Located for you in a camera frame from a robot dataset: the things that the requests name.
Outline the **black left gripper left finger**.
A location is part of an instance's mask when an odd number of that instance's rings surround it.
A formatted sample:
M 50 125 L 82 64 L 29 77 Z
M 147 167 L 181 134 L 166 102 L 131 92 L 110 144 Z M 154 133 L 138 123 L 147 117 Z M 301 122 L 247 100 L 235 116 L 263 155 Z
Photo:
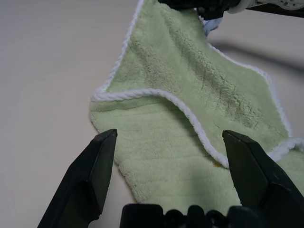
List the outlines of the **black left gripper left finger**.
M 114 162 L 116 129 L 96 135 L 68 167 L 38 227 L 86 228 L 103 212 Z

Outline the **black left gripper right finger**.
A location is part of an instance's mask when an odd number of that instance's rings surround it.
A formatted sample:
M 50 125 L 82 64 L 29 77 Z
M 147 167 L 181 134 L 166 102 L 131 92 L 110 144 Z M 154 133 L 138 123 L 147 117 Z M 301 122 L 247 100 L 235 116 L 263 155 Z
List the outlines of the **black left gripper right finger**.
M 222 137 L 241 204 L 259 209 L 267 222 L 303 222 L 303 195 L 260 144 L 231 130 Z

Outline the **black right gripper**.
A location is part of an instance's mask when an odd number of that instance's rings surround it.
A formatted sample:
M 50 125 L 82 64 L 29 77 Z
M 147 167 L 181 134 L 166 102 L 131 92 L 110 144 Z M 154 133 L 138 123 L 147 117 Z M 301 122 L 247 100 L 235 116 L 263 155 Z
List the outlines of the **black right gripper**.
M 198 15 L 204 20 L 222 18 L 224 12 L 237 6 L 238 0 L 204 0 L 199 6 L 198 0 L 158 0 L 175 10 L 198 8 Z

